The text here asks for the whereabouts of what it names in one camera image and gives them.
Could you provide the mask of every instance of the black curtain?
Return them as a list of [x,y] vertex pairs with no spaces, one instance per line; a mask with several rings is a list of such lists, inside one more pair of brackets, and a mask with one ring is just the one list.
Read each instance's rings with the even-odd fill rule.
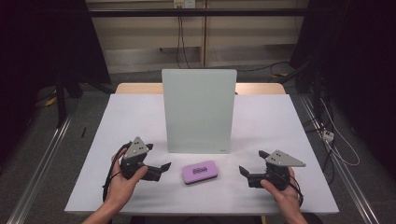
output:
[[391,6],[390,1],[350,1],[323,72],[357,135],[396,177],[396,20]]
[[91,18],[43,17],[38,13],[51,9],[87,7],[84,0],[0,3],[0,162],[18,142],[35,112],[38,91],[54,86],[59,71],[68,76],[68,71],[74,71],[97,83],[110,82]]

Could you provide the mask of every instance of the white table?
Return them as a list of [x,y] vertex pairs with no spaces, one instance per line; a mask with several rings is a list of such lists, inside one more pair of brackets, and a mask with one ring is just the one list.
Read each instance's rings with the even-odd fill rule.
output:
[[[278,213],[265,189],[251,189],[238,166],[264,173],[258,151],[282,150],[306,163],[294,168],[304,195],[303,212],[337,213],[338,208],[310,146],[294,106],[286,94],[237,95],[233,114],[232,149],[228,155],[168,153],[161,94],[111,96],[66,212],[89,214],[102,203],[102,186],[110,158],[121,145],[139,135],[154,144],[147,165],[172,162],[160,182],[140,181],[134,195],[120,211],[143,216],[250,216]],[[215,161],[219,176],[186,186],[181,168],[201,161]]]

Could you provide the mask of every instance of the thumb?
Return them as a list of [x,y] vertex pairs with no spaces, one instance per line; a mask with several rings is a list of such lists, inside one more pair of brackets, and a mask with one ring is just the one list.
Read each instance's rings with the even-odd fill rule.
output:
[[268,180],[264,179],[260,182],[260,184],[262,184],[262,187],[268,190],[268,192],[270,192],[275,199],[282,196],[282,193]]
[[149,168],[147,166],[140,167],[128,182],[133,183],[134,185],[137,184],[137,182],[139,182],[139,180],[148,172],[148,169]]

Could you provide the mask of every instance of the black cable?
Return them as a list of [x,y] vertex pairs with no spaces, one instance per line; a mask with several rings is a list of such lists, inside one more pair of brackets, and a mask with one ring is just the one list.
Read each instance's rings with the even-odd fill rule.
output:
[[271,65],[270,66],[270,78],[268,78],[268,83],[270,83],[271,81],[272,81],[272,74],[273,74],[273,71],[272,71],[272,67],[273,67],[274,65]]
[[298,203],[301,207],[301,205],[303,205],[304,195],[301,193],[300,185],[298,184],[297,180],[293,176],[289,175],[289,177],[291,177],[296,182],[297,187],[295,187],[293,184],[291,184],[290,181],[286,180],[283,176],[277,174],[276,172],[272,172],[272,171],[269,171],[269,172],[276,175],[277,177],[279,177],[281,180],[283,180],[285,183],[287,183],[289,186],[291,186],[291,188],[294,189],[298,193],[298,195],[299,195]]
[[125,145],[123,145],[116,153],[116,155],[114,156],[113,161],[111,162],[111,166],[110,169],[108,170],[108,174],[107,174],[107,178],[106,178],[106,182],[103,185],[103,202],[105,201],[106,197],[107,197],[107,192],[108,192],[108,187],[110,186],[110,182],[112,179],[111,173],[113,172],[113,168],[114,168],[114,164],[116,164],[116,161],[119,159],[119,155],[122,152],[123,149],[125,148],[129,148],[131,146],[132,142],[129,142]]
[[190,68],[189,61],[187,61],[186,49],[184,48],[184,34],[183,34],[183,19],[180,17],[181,43],[183,44],[183,54],[186,60],[187,67]]
[[[333,112],[332,112],[332,107],[331,107],[331,105],[330,105],[330,99],[331,99],[331,97],[328,96],[325,100],[323,100],[323,99],[322,99],[322,100],[323,100],[323,102],[327,105],[327,107],[330,108],[330,109],[329,109],[329,113],[330,113],[330,117],[332,118],[332,117],[333,117]],[[322,108],[320,109],[320,115],[322,115],[324,111],[325,111],[325,109],[322,107]],[[314,118],[311,119],[311,120],[305,121],[305,122],[303,123],[303,126],[306,126],[306,125],[307,125],[307,122],[309,123],[309,121],[312,121],[312,120],[314,120],[314,119],[317,119],[317,117],[314,117]],[[305,132],[306,132],[306,133],[312,133],[312,132],[316,132],[316,131],[320,131],[320,132],[321,132],[321,131],[323,131],[324,128],[328,127],[329,125],[332,126],[332,123],[331,123],[331,120],[328,119],[326,124],[321,124],[321,123],[319,123],[318,125],[319,125],[318,128],[316,128],[316,129],[311,129],[311,130],[305,130]]]
[[307,121],[304,121],[303,123],[301,123],[301,125],[303,125],[303,127],[305,127],[306,125],[308,125],[310,122],[314,121],[317,117],[314,117],[312,119],[309,119]]
[[178,62],[178,49],[180,48],[180,17],[178,17],[178,38],[177,38],[177,53],[176,53],[176,61],[178,68],[181,68],[180,63]]
[[112,180],[114,178],[114,176],[119,175],[120,173],[124,172],[125,170],[121,170],[119,172],[117,172],[116,174],[114,174],[113,176],[110,177],[110,180]]
[[288,62],[278,62],[278,63],[273,63],[273,64],[270,64],[270,65],[266,65],[266,66],[261,67],[261,68],[254,68],[254,69],[247,69],[247,70],[236,70],[236,71],[238,71],[238,72],[253,72],[253,71],[259,71],[259,70],[262,70],[262,69],[265,69],[265,68],[269,68],[269,67],[271,67],[271,66],[274,66],[274,65],[277,65],[277,64],[280,64],[280,63],[288,63]]
[[[327,108],[329,109],[329,116],[330,116],[331,120],[334,120],[334,113],[332,112],[331,96],[330,96],[330,94],[328,95],[325,104],[327,105]],[[333,126],[333,125],[331,126],[331,131],[332,131],[332,133],[334,133],[334,126]],[[334,144],[335,144],[335,138],[332,140],[331,148],[334,148]],[[328,185],[330,185],[330,184],[334,181],[334,177],[335,177],[334,163],[333,163],[333,161],[332,161],[331,158],[330,158],[331,155],[332,155],[332,150],[329,150],[328,153],[327,153],[327,155],[326,155],[325,162],[324,162],[324,164],[323,164],[323,166],[322,166],[322,173],[324,174],[325,171],[326,171],[326,167],[327,167],[328,161],[330,161],[331,164],[332,164],[332,177],[330,178],[330,181],[328,182]]]

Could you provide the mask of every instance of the electrical outlet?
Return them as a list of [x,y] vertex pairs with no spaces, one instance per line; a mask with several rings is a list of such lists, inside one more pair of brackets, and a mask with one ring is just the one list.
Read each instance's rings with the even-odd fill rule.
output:
[[184,0],[174,0],[174,8],[184,8]]
[[195,8],[195,0],[184,0],[184,8]]

